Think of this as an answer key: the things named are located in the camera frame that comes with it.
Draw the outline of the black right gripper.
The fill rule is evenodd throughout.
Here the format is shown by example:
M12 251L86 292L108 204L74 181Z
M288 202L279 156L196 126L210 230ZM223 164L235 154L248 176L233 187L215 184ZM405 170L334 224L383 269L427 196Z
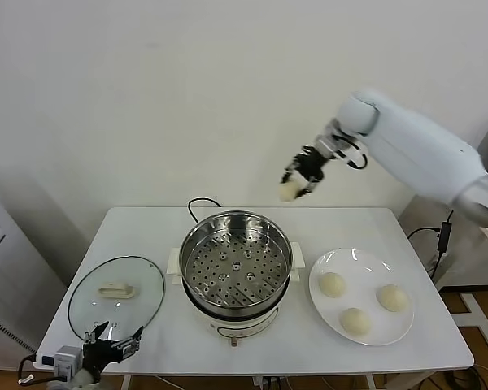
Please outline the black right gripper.
M302 149L285 167L281 183L296 181L298 190L296 197L313 193L316 186L324 179L322 167L325 157L316 149Z

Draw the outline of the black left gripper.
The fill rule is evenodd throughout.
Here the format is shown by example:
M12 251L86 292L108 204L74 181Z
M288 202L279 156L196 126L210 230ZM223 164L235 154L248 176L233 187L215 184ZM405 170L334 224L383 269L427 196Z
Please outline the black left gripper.
M140 348L143 326L123 340L100 340L108 325L108 321L95 323L94 328L84 335L83 367L88 372L102 372L110 363L130 358Z

